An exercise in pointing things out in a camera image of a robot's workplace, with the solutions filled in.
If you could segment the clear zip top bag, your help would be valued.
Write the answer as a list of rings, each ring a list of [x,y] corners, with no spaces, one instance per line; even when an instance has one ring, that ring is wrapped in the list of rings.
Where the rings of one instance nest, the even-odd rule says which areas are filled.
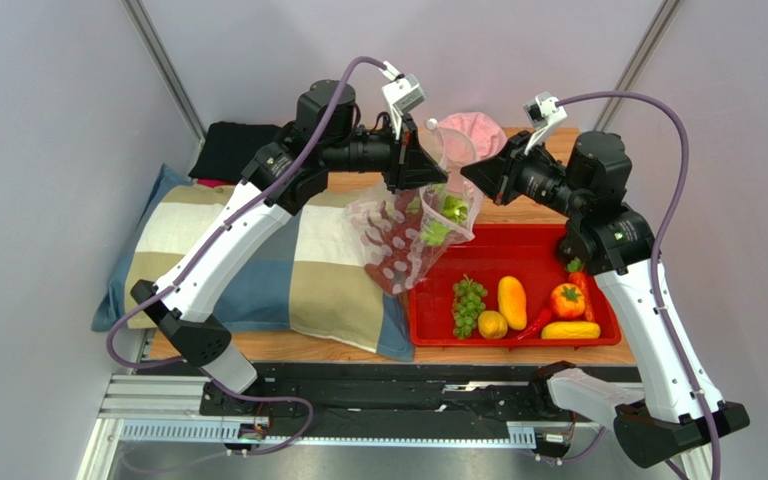
[[[478,160],[463,132],[431,119],[420,145],[448,174],[448,181],[391,193],[379,184],[345,208],[363,269],[385,294],[417,286],[449,246],[471,241],[483,195],[460,174]]]

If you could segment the red toy lobster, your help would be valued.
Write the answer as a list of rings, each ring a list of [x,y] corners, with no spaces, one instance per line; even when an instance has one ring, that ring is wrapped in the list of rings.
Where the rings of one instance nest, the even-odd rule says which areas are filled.
[[[423,211],[418,191],[369,191],[349,204],[346,214],[358,236],[363,268],[384,293],[407,292],[426,276],[435,250],[419,238]]]

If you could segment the green toy grapes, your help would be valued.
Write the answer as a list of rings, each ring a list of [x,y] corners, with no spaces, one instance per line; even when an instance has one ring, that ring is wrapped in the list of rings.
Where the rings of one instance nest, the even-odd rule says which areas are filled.
[[[467,339],[478,328],[478,317],[486,309],[484,300],[488,291],[481,283],[464,275],[453,285],[453,293],[453,335],[457,339]]]

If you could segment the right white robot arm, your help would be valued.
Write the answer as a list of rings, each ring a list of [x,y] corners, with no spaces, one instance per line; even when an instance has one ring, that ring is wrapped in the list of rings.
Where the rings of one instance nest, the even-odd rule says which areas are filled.
[[[498,205],[525,196],[566,218],[558,248],[584,263],[608,301],[633,352],[642,390],[621,388],[560,361],[531,379],[537,409],[544,415],[571,411],[599,423],[634,464],[650,468],[714,446],[746,428],[749,416],[743,405],[723,398],[675,319],[653,232],[624,202],[631,170],[615,134],[579,135],[563,163],[525,131],[498,155],[460,172]]]

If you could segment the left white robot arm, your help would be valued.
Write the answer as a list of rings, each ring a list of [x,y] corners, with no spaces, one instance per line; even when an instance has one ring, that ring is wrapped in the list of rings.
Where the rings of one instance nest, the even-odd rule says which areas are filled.
[[[359,123],[350,85],[312,84],[295,120],[245,164],[230,200],[191,250],[157,281],[133,286],[132,297],[182,358],[225,390],[242,394],[258,374],[215,318],[215,305],[252,255],[327,188],[330,173],[377,172],[391,192],[447,181],[409,114],[425,99],[418,80],[398,74],[382,93],[385,125],[370,130]]]

